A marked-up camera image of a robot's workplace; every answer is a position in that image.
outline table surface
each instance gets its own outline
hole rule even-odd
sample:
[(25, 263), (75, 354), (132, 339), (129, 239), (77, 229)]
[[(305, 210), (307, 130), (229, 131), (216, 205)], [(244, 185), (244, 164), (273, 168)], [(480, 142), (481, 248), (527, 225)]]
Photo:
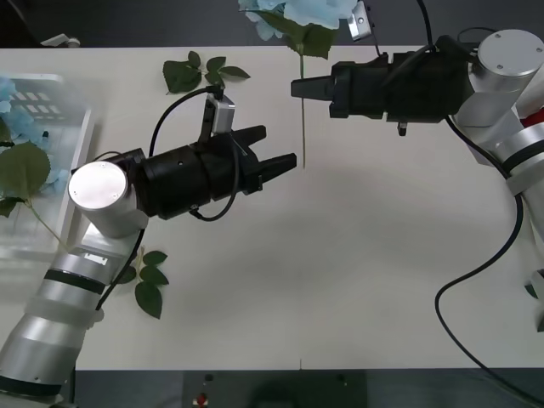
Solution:
[[(386, 51), (406, 51), (389, 47)], [(262, 159), (302, 157), (299, 73), (288, 48), (196, 48), (226, 55), (252, 75), (229, 83), (235, 128), (263, 124)], [(79, 87), (101, 119), (90, 155), (147, 150), (166, 95), (165, 60), (187, 48), (0, 50), (0, 71), (55, 73)], [(306, 75), (339, 60), (366, 62), (369, 47), (335, 47), (306, 59)], [(177, 109), (157, 149), (197, 139), (203, 98)], [(79, 369), (331, 369), (471, 367), (434, 314), (434, 295), (503, 244), (513, 198), (444, 123), (410, 125), (364, 117), (332, 120), (307, 101), (308, 166), (240, 196), (216, 223), (152, 219), (147, 249), (169, 257), (164, 310), (139, 310), (133, 286), (116, 290), (105, 320), (88, 332)], [(202, 212), (213, 214), (224, 202)], [(489, 366), (543, 367), (539, 303), (524, 283), (540, 264), (529, 225), (497, 264), (443, 298), (458, 338)], [(21, 316), (44, 269), (0, 280), (0, 341)]]

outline black wire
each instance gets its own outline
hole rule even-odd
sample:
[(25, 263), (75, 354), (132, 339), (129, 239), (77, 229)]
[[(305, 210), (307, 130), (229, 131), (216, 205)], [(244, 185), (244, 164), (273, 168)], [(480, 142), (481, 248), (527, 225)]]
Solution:
[[(464, 143), (466, 143), (472, 149), (476, 150), (480, 155), (482, 155), (486, 160), (488, 160), (499, 171), (499, 173), (502, 175), (502, 177), (504, 177), (505, 179), (508, 179), (510, 177), (510, 175), (507, 172), (504, 171), (504, 169), (502, 168), (501, 163), (495, 157), (493, 157), (490, 153), (488, 153), (487, 151), (480, 148), (472, 140), (467, 138), (456, 127), (456, 125), (453, 123), (453, 121), (449, 117), (446, 117), (445, 120), (448, 123), (448, 126), (450, 126), (451, 130)], [(470, 278), (476, 276), (477, 274), (479, 274), (483, 270), (489, 268), (492, 264), (494, 264), (496, 261), (498, 261), (508, 251), (508, 249), (510, 249), (512, 244), (516, 241), (516, 238), (518, 237), (519, 231), (521, 230), (523, 219), (524, 219), (524, 206), (523, 206), (523, 202), (521, 200), (521, 195), (516, 195), (514, 198), (516, 200), (516, 222), (515, 222), (515, 225), (513, 227), (513, 231), (510, 234), (510, 236), (508, 237), (507, 241), (504, 243), (504, 245), (501, 247), (501, 249), (499, 249), (499, 251), (495, 255), (493, 255), (490, 259), (488, 259), (487, 261), (482, 263), (478, 268), (476, 268), (473, 271), (461, 276), (460, 278), (454, 279), (450, 283), (447, 283), (442, 288), (440, 288), (440, 290), (436, 294), (436, 297), (434, 298), (434, 310), (436, 311), (436, 315), (439, 318), (440, 324), (442, 325), (442, 327), (444, 327), (444, 330), (446, 331), (446, 333), (448, 333), (448, 336), (450, 336), (451, 340), (453, 340), (453, 342), (456, 344), (456, 346), (470, 360), (472, 360), (473, 363), (475, 363), (477, 366), (479, 366), (482, 370), (484, 370), (484, 372), (488, 376), (490, 376), (491, 378), (496, 380), (500, 385), (502, 385), (508, 391), (515, 394), (519, 398), (521, 398), (524, 402), (528, 402), (528, 403), (533, 404), (533, 405), (544, 406), (544, 401), (543, 400), (537, 399), (533, 395), (528, 394), (524, 390), (522, 390), (522, 389), (516, 387), (515, 385), (511, 384), (509, 381), (507, 381), (503, 377), (499, 376), (494, 371), (492, 371), (489, 367), (484, 365), (484, 363), (482, 363), (480, 360), (478, 360), (472, 353), (470, 353), (467, 350), (467, 348), (465, 346), (463, 346), (462, 343), (459, 340), (457, 340), (457, 337), (455, 337), (453, 332), (450, 330), (450, 328), (448, 327), (448, 325), (446, 324), (446, 322), (444, 320), (444, 317), (442, 316), (442, 313), (440, 312), (440, 299), (442, 298), (442, 295), (444, 295), (444, 293), (448, 289), (452, 288), (453, 286), (457, 285), (458, 283), (461, 283), (463, 281), (466, 281), (467, 279), (470, 279)]]
[(207, 93), (213, 92), (213, 91), (215, 91), (217, 89), (218, 88), (215, 87), (215, 86), (197, 89), (196, 91), (187, 93), (186, 95), (184, 95), (180, 99), (176, 100), (173, 104), (171, 104), (168, 107), (168, 109), (166, 109), (164, 111), (164, 113), (161, 116), (161, 119), (159, 119), (159, 122), (155, 126), (155, 131), (153, 131), (153, 136), (151, 137), (149, 157), (152, 157), (153, 153), (155, 152), (156, 138), (159, 136), (159, 131), (161, 130), (161, 126), (164, 123), (165, 119), (168, 117), (168, 115), (170, 115), (174, 109), (176, 109), (178, 106), (180, 106), (181, 104), (183, 104), (187, 100), (189, 100), (191, 98), (194, 98), (195, 96), (200, 95), (200, 94), (207, 94)]
[(425, 3), (423, 2), (423, 0), (417, 0), (417, 4), (419, 5), (419, 8), (422, 11), (423, 20), (425, 21), (425, 32), (427, 33), (427, 44), (430, 47), (432, 47), (433, 44), (434, 44), (434, 42), (433, 42), (433, 32), (431, 31), (431, 21), (428, 18), (427, 7), (425, 6)]
[(230, 141), (232, 145), (232, 156), (234, 157), (234, 166), (235, 166), (235, 181), (232, 186), (232, 192), (230, 193), (229, 202), (227, 202), (227, 205), (221, 211), (218, 215), (214, 217), (204, 217), (202, 214), (198, 212), (198, 210), (192, 210), (189, 211), (189, 214), (192, 215), (195, 218), (200, 219), (201, 221), (206, 221), (208, 223), (211, 223), (212, 221), (217, 221), (218, 219), (222, 218), (226, 213), (229, 212), (230, 208), (232, 207), (232, 204), (235, 202), (236, 193), (238, 192), (238, 184), (240, 183), (240, 157), (238, 156), (238, 149), (236, 147), (236, 143), (232, 137), (232, 134), (230, 135)]
[(494, 28), (489, 28), (489, 27), (468, 27), (468, 28), (465, 28), (464, 30), (461, 30), (459, 31), (459, 34), (457, 34), (457, 41), (459, 43), (461, 43), (461, 36), (465, 33), (465, 32), (469, 32), (469, 31), (473, 31), (473, 30), (482, 30), (482, 31), (489, 31), (489, 32), (497, 32), (498, 30), (495, 30)]
[(107, 156), (107, 155), (118, 155), (119, 156), (120, 154), (121, 153), (119, 153), (118, 151), (114, 151), (114, 150), (106, 151), (105, 153), (102, 153), (101, 155), (96, 156), (93, 159), (93, 162), (96, 162), (97, 160), (100, 160), (102, 157)]
[(144, 239), (144, 232), (145, 229), (141, 229), (138, 238), (136, 239), (136, 242), (134, 243), (133, 251), (130, 253), (130, 256), (127, 259), (127, 262), (122, 266), (121, 272), (119, 272), (116, 276), (116, 278), (111, 282), (111, 285), (106, 289), (104, 295), (99, 300), (99, 303), (96, 306), (97, 310), (102, 309), (102, 305), (106, 300), (108, 300), (108, 297), (111, 295), (113, 290), (116, 288), (116, 286), (119, 284), (119, 281), (121, 278), (125, 275), (125, 272), (127, 271), (128, 267), (130, 266), (130, 263), (136, 258), (136, 254), (138, 253), (138, 248), (140, 244), (142, 243), (142, 240)]
[[(164, 123), (165, 119), (168, 117), (168, 115), (170, 115), (174, 109), (176, 109), (178, 106), (183, 104), (185, 101), (187, 101), (187, 100), (189, 100), (191, 98), (194, 98), (197, 95), (206, 94), (208, 92), (217, 92), (217, 91), (218, 91), (217, 86), (211, 86), (211, 87), (206, 87), (206, 88), (202, 88), (202, 89), (197, 89), (196, 91), (187, 93), (182, 98), (178, 99), (176, 102), (171, 104), (168, 107), (168, 109), (166, 109), (165, 112), (162, 114), (161, 118), (159, 119), (159, 122), (157, 122), (157, 124), (155, 126), (155, 130), (153, 131), (153, 136), (151, 137), (150, 153), (149, 153), (148, 156), (153, 157), (153, 154), (155, 153), (156, 140), (157, 140), (157, 137), (159, 135), (159, 131), (161, 130), (161, 126)], [(102, 297), (100, 298), (99, 303), (96, 306), (97, 310), (102, 309), (102, 305), (108, 299), (108, 297), (111, 295), (111, 293), (116, 288), (116, 286), (119, 284), (119, 281), (121, 280), (121, 278), (127, 272), (128, 267), (130, 266), (130, 263), (136, 258), (136, 255), (138, 254), (138, 248), (141, 245), (142, 240), (144, 239), (144, 232), (145, 232), (145, 229), (142, 229), (139, 232), (138, 238), (136, 239), (136, 242), (134, 243), (133, 250), (132, 250), (130, 256), (128, 257), (127, 262), (122, 266), (121, 271), (117, 274), (115, 279), (111, 282), (111, 285), (106, 289), (104, 295), (102, 295)]]
[(72, 369), (70, 374), (70, 393), (68, 396), (68, 402), (70, 402), (71, 404), (76, 403), (76, 367), (75, 366)]

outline flower stem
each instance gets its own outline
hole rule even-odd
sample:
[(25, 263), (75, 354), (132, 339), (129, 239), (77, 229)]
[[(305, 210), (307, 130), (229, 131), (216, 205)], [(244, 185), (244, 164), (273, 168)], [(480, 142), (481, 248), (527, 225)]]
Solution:
[(36, 212), (36, 210), (34, 209), (34, 207), (32, 206), (32, 201), (30, 200), (30, 198), (28, 200), (25, 201), (25, 205), (32, 211), (32, 213), (34, 214), (34, 217), (36, 217), (36, 219), (42, 223), (42, 225), (47, 228), (47, 230), (55, 237), (55, 239), (59, 242), (60, 246), (63, 247), (63, 249), (67, 252), (69, 252), (70, 250), (68, 249), (68, 246), (60, 239), (60, 237), (52, 230), (49, 228), (49, 226), (47, 224), (45, 224), (45, 222), (42, 220), (42, 218), (40, 217), (40, 214), (38, 214)]
[[(300, 54), (300, 79), (304, 79), (304, 55)], [(303, 168), (306, 168), (306, 112), (304, 110), (304, 98), (300, 99), (303, 113)]]

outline robotic arm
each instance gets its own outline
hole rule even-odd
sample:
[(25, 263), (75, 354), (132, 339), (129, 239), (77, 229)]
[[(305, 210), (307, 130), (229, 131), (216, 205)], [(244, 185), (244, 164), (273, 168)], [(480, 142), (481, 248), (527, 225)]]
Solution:
[(73, 172), (70, 198), (91, 224), (71, 253), (58, 253), (0, 351), (0, 408), (57, 406), (87, 329), (102, 318), (102, 294), (150, 217), (217, 219), (198, 208), (227, 196), (232, 204), (238, 191), (260, 191), (297, 165), (294, 154), (259, 161), (250, 145), (266, 128), (232, 131), (234, 114), (234, 103), (215, 89), (194, 144), (148, 158), (132, 150)]
[(394, 54), (392, 62), (387, 54), (366, 64), (339, 62), (330, 76), (293, 81), (292, 96), (331, 101), (331, 117), (386, 116), (398, 123), (400, 136), (409, 122), (438, 123), (451, 116), (459, 131), (511, 175), (508, 188), (522, 195), (544, 239), (544, 124), (524, 128), (516, 110), (544, 63), (544, 43), (526, 31), (505, 30), (472, 51), (441, 37), (435, 49)]

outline artificial leaf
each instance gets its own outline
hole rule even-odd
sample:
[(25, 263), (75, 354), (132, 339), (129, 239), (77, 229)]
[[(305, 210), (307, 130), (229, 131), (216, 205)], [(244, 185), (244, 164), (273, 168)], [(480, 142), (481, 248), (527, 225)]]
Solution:
[(156, 266), (144, 266), (139, 273), (139, 277), (153, 285), (168, 285), (170, 283)]
[(0, 201), (0, 216), (9, 217), (9, 214), (14, 210), (18, 202), (23, 202), (20, 198), (7, 197)]
[(330, 30), (321, 25), (309, 25), (303, 39), (303, 55), (328, 60), (329, 51), (337, 33), (338, 30)]
[(168, 255), (161, 251), (147, 252), (144, 255), (144, 264), (151, 266), (162, 264), (166, 258), (168, 258)]
[(198, 69), (201, 67), (201, 57), (195, 51), (189, 51), (189, 56), (187, 59), (193, 68)]
[(223, 78), (215, 71), (215, 72), (208, 72), (205, 75), (205, 78), (208, 82), (210, 82), (211, 85), (220, 85), (224, 88), (224, 82)]
[(191, 91), (201, 82), (201, 73), (189, 61), (166, 61), (162, 74), (171, 94)]
[(182, 83), (179, 87), (179, 92), (189, 92), (193, 89), (196, 89), (200, 83), (202, 82), (202, 73), (198, 72), (196, 74), (195, 79), (193, 79), (191, 82)]
[(215, 57), (208, 60), (206, 69), (208, 72), (217, 72), (224, 63), (227, 61), (227, 57)]
[(538, 296), (536, 296), (535, 288), (534, 288), (531, 284), (525, 285), (525, 290), (526, 290), (527, 293), (529, 293), (533, 298), (538, 299)]
[(258, 14), (272, 28), (288, 35), (294, 43), (301, 43), (306, 35), (306, 25), (299, 25), (281, 14), (271, 11), (255, 11), (253, 13)]
[(136, 268), (134, 268), (133, 266), (129, 266), (123, 274), (122, 278), (119, 280), (119, 285), (124, 285), (128, 282), (132, 282), (134, 279), (136, 279)]
[(8, 125), (0, 117), (0, 142), (11, 142), (11, 132)]
[(230, 75), (231, 77), (239, 77), (239, 78), (251, 78), (250, 75), (242, 70), (241, 68), (238, 68), (237, 66), (224, 66), (219, 70), (221, 74)]
[(138, 306), (148, 315), (161, 318), (162, 295), (161, 291), (149, 282), (140, 282), (134, 291)]
[(0, 190), (24, 200), (40, 190), (51, 171), (48, 155), (31, 142), (0, 153)]

